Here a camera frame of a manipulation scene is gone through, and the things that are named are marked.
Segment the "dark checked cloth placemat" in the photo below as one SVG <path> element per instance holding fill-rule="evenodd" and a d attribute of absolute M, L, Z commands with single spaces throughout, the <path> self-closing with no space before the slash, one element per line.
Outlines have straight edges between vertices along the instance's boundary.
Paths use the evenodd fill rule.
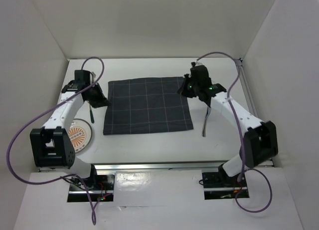
<path fill-rule="evenodd" d="M 193 129 L 183 77 L 150 77 L 108 83 L 103 135 L 152 134 Z"/>

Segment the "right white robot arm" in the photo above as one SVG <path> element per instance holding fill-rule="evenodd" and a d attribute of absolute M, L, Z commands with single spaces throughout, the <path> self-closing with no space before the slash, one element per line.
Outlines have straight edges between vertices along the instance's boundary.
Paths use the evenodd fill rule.
<path fill-rule="evenodd" d="M 189 74 L 183 77 L 178 94 L 186 98 L 198 98 L 207 105 L 206 116 L 212 110 L 219 112 L 239 131 L 241 148 L 238 155 L 219 166 L 218 182 L 229 186 L 235 176 L 252 169 L 278 154 L 276 126 L 255 117 L 229 94 L 219 83 L 212 83 L 206 66 L 191 64 Z"/>

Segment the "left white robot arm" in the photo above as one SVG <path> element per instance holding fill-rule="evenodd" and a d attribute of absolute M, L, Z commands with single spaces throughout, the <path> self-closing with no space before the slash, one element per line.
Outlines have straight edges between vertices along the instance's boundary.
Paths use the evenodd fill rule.
<path fill-rule="evenodd" d="M 68 136 L 75 115 L 85 102 L 92 108 L 110 106 L 98 83 L 93 86 L 92 73 L 76 70 L 74 80 L 62 88 L 58 107 L 41 128 L 32 129 L 30 141 L 35 165 L 39 168 L 63 169 L 67 174 L 81 177 L 86 189 L 98 185 L 98 176 L 92 164 L 76 157 L 75 149 Z"/>

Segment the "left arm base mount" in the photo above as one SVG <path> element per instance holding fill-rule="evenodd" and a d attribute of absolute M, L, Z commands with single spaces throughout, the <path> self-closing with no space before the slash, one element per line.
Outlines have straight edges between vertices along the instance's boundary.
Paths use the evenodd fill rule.
<path fill-rule="evenodd" d="M 83 203 L 89 202 L 84 185 L 76 177 L 67 177 L 64 179 L 69 184 L 68 203 Z M 89 190 L 91 201 L 96 203 L 112 202 L 114 200 L 114 183 L 115 174 L 96 175 L 95 182 L 85 181 Z"/>

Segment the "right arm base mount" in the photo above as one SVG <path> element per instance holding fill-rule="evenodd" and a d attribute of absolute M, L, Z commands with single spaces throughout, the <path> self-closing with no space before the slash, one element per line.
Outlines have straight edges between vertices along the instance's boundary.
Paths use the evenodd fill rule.
<path fill-rule="evenodd" d="M 223 178 L 216 169 L 202 170 L 198 183 L 203 187 L 205 200 L 250 198 L 246 180 L 237 182 L 237 176 Z"/>

